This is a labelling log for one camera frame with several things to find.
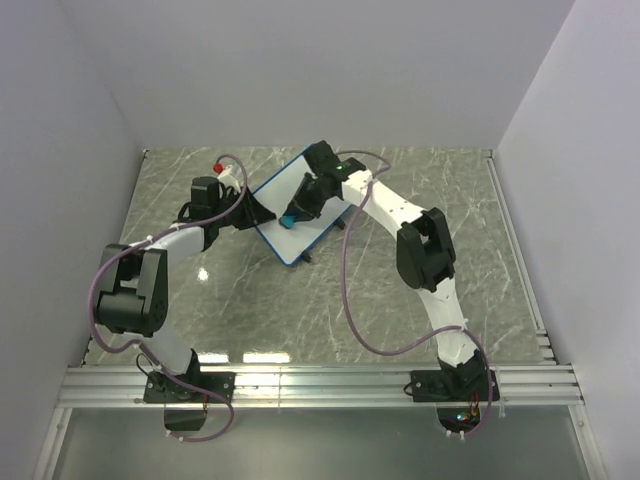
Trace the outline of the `blue whiteboard eraser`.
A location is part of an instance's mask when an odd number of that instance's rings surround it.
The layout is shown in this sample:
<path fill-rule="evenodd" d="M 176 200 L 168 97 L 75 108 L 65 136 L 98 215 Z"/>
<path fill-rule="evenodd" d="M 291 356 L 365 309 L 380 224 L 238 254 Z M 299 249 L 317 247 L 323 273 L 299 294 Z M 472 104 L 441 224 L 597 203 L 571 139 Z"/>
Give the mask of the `blue whiteboard eraser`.
<path fill-rule="evenodd" d="M 293 228 L 296 222 L 297 222 L 296 215 L 283 215 L 279 218 L 279 224 L 286 229 Z"/>

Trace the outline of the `blue framed whiteboard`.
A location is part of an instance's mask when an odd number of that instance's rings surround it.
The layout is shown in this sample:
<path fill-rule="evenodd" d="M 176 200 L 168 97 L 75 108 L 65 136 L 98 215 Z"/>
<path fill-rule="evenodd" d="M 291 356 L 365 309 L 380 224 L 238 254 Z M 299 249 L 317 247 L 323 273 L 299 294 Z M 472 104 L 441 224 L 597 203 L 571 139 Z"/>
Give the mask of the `blue framed whiteboard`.
<path fill-rule="evenodd" d="M 304 175 L 311 173 L 303 153 L 277 170 L 253 191 L 254 198 L 276 215 L 276 219 L 257 226 L 258 233 L 287 267 L 300 260 L 311 260 L 311 249 L 333 227 L 340 224 L 350 205 L 338 198 L 329 199 L 319 218 L 299 222 L 300 216 L 285 211 L 297 192 Z"/>

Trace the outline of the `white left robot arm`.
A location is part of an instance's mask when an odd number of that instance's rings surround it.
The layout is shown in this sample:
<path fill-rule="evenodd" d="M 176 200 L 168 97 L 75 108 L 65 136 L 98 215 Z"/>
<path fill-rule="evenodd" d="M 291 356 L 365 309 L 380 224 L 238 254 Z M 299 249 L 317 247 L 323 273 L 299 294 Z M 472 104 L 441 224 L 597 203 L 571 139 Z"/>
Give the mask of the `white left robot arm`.
<path fill-rule="evenodd" d="M 137 345 L 151 363 L 147 386 L 170 403 L 227 402 L 201 373 L 197 353 L 167 321 L 170 269 L 208 250 L 220 230 L 246 230 L 276 219 L 275 213 L 235 180 L 202 176 L 191 183 L 168 234 L 136 244 L 109 244 L 100 278 L 92 283 L 93 323 Z"/>

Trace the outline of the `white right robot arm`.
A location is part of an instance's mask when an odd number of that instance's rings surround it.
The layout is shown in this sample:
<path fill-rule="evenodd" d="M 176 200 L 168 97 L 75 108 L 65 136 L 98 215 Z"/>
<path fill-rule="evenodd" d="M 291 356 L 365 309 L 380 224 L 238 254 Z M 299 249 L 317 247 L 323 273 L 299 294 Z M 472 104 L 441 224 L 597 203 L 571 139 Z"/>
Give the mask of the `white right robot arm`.
<path fill-rule="evenodd" d="M 396 350 L 369 344 L 356 328 L 348 299 L 341 292 L 343 312 L 356 340 L 369 352 L 383 357 L 403 355 L 435 340 L 440 370 L 436 387 L 412 382 L 411 394 L 436 402 L 491 403 L 494 380 L 487 355 L 469 331 L 455 284 L 456 253 L 444 213 L 412 204 L 381 182 L 390 170 L 388 160 L 377 171 L 361 161 L 359 150 L 336 152 L 326 141 L 307 147 L 302 156 L 309 170 L 280 219 L 282 226 L 320 217 L 325 204 L 340 199 L 354 206 L 353 216 L 367 214 L 381 225 L 396 244 L 396 270 L 406 286 L 419 296 L 431 329 Z"/>

